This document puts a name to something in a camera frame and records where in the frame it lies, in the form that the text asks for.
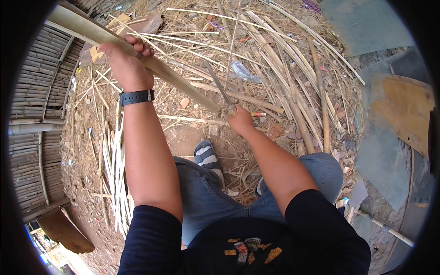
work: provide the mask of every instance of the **left hand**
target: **left hand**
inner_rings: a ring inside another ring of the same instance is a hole
[[[142,40],[131,35],[124,38],[133,45],[135,51],[140,52],[143,56],[154,55],[154,50],[150,49],[148,43],[143,43]],[[99,45],[98,52],[104,52],[110,58],[111,70],[125,93],[153,88],[153,74],[136,57],[125,54],[111,42]]]

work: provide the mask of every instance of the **plastic trash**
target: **plastic trash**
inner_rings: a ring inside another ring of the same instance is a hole
[[[241,80],[253,83],[261,83],[261,76],[250,74],[249,70],[243,64],[241,64],[240,61],[232,61],[231,68],[234,70],[234,72],[236,72],[236,74],[231,75],[231,77],[238,77]]]

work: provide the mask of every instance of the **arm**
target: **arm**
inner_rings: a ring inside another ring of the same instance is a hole
[[[297,194],[318,189],[306,168],[292,154],[255,129],[251,114],[237,106],[237,114],[227,118],[231,129],[251,146],[264,181],[274,195],[281,213]]]
[[[144,56],[153,55],[147,43],[131,36],[126,40]],[[99,46],[111,58],[110,67],[125,93],[153,88],[153,75],[134,56],[116,45]],[[149,205],[165,210],[182,222],[179,177],[162,126],[152,102],[124,107],[125,174],[135,206]]]

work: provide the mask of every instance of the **wooden board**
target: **wooden board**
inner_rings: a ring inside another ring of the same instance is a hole
[[[128,44],[121,37],[105,29],[95,21],[92,21],[90,18],[87,18],[84,15],[76,13],[75,11],[72,11],[69,8],[61,5],[58,5],[49,15],[46,24],[74,35],[75,37],[78,37],[95,46],[99,46],[104,42],[115,43],[126,54],[139,57],[139,54],[134,51],[133,46]],[[146,68],[153,72],[154,75],[181,90],[186,95],[193,98],[196,102],[203,104],[214,112],[218,112],[220,110],[220,107],[217,104],[199,92],[183,77],[166,66],[155,56],[144,56],[140,60]]]
[[[371,79],[370,119],[383,129],[393,129],[397,137],[428,159],[429,112],[434,96],[430,85],[388,74]]]

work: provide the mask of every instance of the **jeans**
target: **jeans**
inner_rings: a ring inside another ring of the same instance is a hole
[[[327,153],[314,153],[299,158],[319,191],[333,203],[341,190],[343,174],[336,159]],[[182,241],[189,245],[205,227],[219,220],[257,217],[286,223],[276,200],[267,190],[254,203],[244,206],[219,188],[216,173],[184,158],[174,157],[183,203]]]

